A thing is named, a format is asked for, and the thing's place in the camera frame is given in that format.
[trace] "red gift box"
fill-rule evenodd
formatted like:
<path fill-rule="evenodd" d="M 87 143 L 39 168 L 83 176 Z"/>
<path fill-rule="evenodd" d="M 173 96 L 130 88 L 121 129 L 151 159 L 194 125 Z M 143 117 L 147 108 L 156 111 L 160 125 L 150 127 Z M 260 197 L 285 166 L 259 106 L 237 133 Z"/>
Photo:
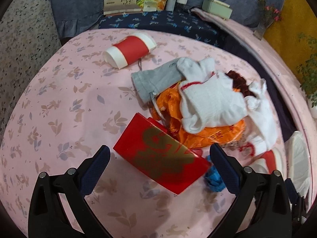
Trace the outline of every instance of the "red gift box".
<path fill-rule="evenodd" d="M 166 189 L 180 194 L 210 167 L 203 157 L 135 114 L 114 150 Z"/>

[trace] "navy blue floral cloth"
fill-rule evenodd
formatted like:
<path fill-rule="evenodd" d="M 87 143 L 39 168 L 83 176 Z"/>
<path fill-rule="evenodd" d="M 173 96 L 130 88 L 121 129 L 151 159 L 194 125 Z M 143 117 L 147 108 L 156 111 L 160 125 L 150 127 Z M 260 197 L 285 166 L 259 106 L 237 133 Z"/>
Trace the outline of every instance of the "navy blue floral cloth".
<path fill-rule="evenodd" d="M 99 28 L 136 28 L 177 34 L 223 47 L 227 34 L 212 23 L 207 23 L 186 12 L 143 12 L 106 16 Z"/>

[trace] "red stitching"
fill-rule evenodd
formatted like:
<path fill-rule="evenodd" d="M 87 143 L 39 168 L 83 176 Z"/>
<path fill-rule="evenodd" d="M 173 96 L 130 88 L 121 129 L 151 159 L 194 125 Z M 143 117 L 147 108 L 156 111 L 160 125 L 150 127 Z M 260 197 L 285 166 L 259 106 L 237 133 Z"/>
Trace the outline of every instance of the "red stitching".
<path fill-rule="evenodd" d="M 215 72 L 211 72 L 210 78 L 211 78 L 213 75 L 215 75 Z M 205 82 L 189 82 L 189 83 L 185 84 L 184 86 L 182 86 L 180 89 L 181 89 L 181 91 L 184 91 L 184 89 L 188 88 L 188 87 L 191 86 L 191 85 L 203 84 L 203 83 L 205 83 Z"/>
<path fill-rule="evenodd" d="M 188 88 L 191 85 L 195 85 L 195 84 L 202 84 L 201 82 L 189 82 L 187 84 L 185 84 L 184 86 L 182 86 L 180 89 L 181 91 L 183 91 L 184 89 Z"/>

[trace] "paper cup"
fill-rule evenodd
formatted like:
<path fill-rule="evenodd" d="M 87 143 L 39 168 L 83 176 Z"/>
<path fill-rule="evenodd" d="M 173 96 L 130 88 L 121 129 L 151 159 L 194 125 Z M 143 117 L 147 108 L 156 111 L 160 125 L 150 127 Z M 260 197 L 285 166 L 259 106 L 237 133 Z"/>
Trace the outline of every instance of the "paper cup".
<path fill-rule="evenodd" d="M 136 32 L 102 53 L 112 67 L 122 69 L 146 56 L 156 47 L 155 40 L 147 33 Z"/>

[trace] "blue plastic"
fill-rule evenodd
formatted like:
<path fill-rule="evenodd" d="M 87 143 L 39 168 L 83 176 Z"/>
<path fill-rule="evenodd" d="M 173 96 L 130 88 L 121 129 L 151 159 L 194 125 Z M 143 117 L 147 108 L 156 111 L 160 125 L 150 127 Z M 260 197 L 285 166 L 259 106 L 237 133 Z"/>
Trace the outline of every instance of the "blue plastic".
<path fill-rule="evenodd" d="M 93 192 L 98 180 L 110 161 L 110 149 L 105 146 L 91 163 L 80 180 L 80 194 L 84 197 Z"/>
<path fill-rule="evenodd" d="M 228 191 L 238 195 L 240 193 L 240 178 L 234 170 L 227 155 L 218 144 L 210 146 L 210 159 L 223 179 Z"/>
<path fill-rule="evenodd" d="M 285 180 L 285 187 L 289 197 L 289 201 L 294 205 L 297 203 L 298 193 L 294 187 L 294 184 L 290 178 Z"/>

